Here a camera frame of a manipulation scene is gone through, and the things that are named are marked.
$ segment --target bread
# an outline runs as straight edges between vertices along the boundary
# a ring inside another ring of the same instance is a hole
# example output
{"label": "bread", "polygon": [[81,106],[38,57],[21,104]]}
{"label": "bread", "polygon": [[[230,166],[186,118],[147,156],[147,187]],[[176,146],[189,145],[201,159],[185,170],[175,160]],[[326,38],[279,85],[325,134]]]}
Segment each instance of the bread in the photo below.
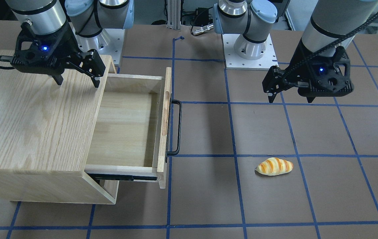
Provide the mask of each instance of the bread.
{"label": "bread", "polygon": [[255,170],[260,174],[275,176],[289,173],[293,168],[294,164],[292,162],[279,158],[268,158],[260,163]]}

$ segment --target wooden cabinet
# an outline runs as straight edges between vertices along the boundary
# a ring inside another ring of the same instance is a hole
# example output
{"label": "wooden cabinet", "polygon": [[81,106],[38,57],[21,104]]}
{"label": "wooden cabinet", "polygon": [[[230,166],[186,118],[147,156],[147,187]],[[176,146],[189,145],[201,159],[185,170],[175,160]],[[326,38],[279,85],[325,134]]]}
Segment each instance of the wooden cabinet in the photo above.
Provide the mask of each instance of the wooden cabinet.
{"label": "wooden cabinet", "polygon": [[[0,50],[0,55],[13,51]],[[119,181],[165,188],[171,97],[166,77],[107,71],[94,88],[66,70],[45,75],[0,70],[0,197],[12,201],[114,204]]]}

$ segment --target white mounting plate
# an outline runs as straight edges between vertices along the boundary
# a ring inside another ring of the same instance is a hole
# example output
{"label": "white mounting plate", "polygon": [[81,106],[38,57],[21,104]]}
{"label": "white mounting plate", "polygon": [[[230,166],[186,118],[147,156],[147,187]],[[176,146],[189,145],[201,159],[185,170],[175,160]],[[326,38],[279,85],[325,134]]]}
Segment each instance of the white mounting plate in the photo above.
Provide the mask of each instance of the white mounting plate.
{"label": "white mounting plate", "polygon": [[114,62],[115,66],[120,66],[121,63],[121,53],[123,51],[123,44],[124,44],[124,34],[125,30],[124,29],[105,29],[109,35],[112,38],[113,44],[115,45],[115,50],[106,50],[104,49],[97,49],[99,55],[110,55],[112,56],[112,60]]}
{"label": "white mounting plate", "polygon": [[259,70],[268,71],[273,65],[279,66],[277,63],[276,53],[274,52],[273,43],[270,34],[266,40],[266,50],[263,57],[258,60],[243,59],[235,52],[233,45],[240,34],[223,34],[223,49],[226,59],[226,68],[233,70]]}

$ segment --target black handle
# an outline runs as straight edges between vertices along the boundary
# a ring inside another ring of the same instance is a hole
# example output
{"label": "black handle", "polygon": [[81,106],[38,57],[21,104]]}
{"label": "black handle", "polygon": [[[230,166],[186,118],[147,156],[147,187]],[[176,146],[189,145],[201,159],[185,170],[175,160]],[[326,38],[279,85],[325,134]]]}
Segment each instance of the black handle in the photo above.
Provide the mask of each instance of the black handle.
{"label": "black handle", "polygon": [[182,127],[182,102],[180,100],[171,100],[172,104],[179,105],[179,128],[177,132],[177,149],[175,151],[167,151],[167,156],[175,156],[180,151],[180,130]]}

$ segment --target cabinet top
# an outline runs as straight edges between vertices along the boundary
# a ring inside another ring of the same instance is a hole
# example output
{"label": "cabinet top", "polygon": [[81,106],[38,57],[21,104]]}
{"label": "cabinet top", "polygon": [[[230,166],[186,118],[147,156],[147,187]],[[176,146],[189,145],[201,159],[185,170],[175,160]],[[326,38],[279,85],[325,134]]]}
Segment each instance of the cabinet top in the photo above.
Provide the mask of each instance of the cabinet top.
{"label": "cabinet top", "polygon": [[[101,57],[111,64],[111,56]],[[0,69],[0,170],[81,175],[107,72],[99,88],[77,71],[65,70],[63,78],[58,86],[47,75]]]}

